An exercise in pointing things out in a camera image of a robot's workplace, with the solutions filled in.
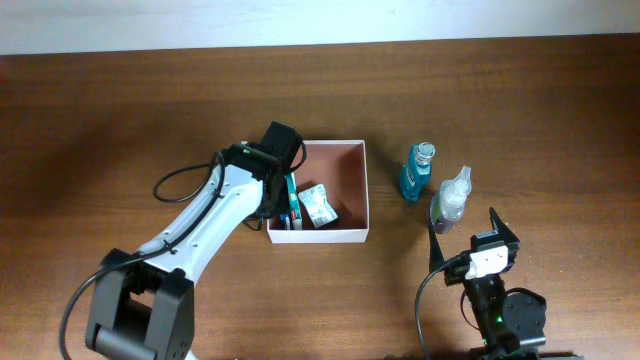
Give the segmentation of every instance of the bottle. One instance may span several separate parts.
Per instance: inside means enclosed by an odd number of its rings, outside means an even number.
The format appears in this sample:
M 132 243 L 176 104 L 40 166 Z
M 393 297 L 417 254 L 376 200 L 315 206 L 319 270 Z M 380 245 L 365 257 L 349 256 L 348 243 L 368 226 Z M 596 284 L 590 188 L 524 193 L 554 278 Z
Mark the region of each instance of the bottle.
M 429 215 L 433 230 L 446 234 L 462 218 L 464 204 L 471 192 L 471 168 L 463 166 L 460 174 L 453 180 L 445 180 L 440 190 L 431 199 Z
M 409 160 L 402 165 L 400 174 L 400 189 L 407 202 L 418 201 L 422 188 L 431 179 L 431 158 L 436 153 L 436 148 L 427 143 L 411 146 Z

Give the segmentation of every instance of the blue bottle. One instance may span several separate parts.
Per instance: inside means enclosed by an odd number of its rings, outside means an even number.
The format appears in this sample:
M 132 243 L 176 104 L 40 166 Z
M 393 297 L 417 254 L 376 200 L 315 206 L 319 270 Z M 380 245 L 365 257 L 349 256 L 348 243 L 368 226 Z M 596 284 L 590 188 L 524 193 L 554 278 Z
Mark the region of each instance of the blue bottle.
M 402 165 L 400 174 L 400 189 L 407 202 L 418 201 L 422 188 L 431 179 L 431 158 L 435 153 L 436 148 L 427 142 L 411 146 L 409 160 Z

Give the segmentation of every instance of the open box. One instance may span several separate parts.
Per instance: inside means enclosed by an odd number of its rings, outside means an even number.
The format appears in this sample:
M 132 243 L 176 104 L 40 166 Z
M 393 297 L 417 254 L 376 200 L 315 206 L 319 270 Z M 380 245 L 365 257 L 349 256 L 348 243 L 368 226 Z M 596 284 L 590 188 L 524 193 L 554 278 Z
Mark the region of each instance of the open box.
M 295 172 L 296 193 L 323 184 L 329 204 L 338 219 L 314 229 L 311 218 L 300 203 L 302 230 L 282 230 L 279 218 L 267 220 L 271 242 L 355 243 L 364 242 L 369 233 L 369 192 L 364 140 L 305 141 L 307 160 Z M 302 158 L 300 150 L 293 161 Z

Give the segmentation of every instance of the white wall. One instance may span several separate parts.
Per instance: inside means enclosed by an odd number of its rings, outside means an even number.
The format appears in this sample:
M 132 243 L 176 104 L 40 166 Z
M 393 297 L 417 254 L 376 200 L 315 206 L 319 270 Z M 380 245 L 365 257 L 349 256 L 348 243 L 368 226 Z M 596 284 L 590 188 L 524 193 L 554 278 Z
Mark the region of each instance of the white wall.
M 640 0 L 0 0 L 0 54 L 640 32 Z

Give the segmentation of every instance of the brown tabletop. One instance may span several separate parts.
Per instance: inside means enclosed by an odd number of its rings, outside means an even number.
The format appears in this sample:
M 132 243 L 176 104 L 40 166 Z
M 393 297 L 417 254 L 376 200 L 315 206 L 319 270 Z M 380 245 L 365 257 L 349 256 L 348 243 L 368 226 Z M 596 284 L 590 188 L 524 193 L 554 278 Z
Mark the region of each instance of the brown tabletop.
M 154 200 L 154 182 L 272 120 L 366 141 L 371 230 L 345 245 L 235 230 L 196 288 L 199 359 L 419 354 L 430 194 L 463 165 L 473 191 L 445 256 L 490 229 L 493 206 L 522 242 L 506 286 L 548 301 L 545 351 L 640 352 L 640 35 L 1 57 L 0 78 L 2 359 L 59 358 L 80 282 L 184 208 Z M 408 205 L 397 178 L 421 141 L 436 146 L 433 176 Z M 425 290 L 433 353 L 482 345 L 461 292 L 442 275 Z M 98 358 L 84 348 L 89 304 L 69 323 L 74 359 Z

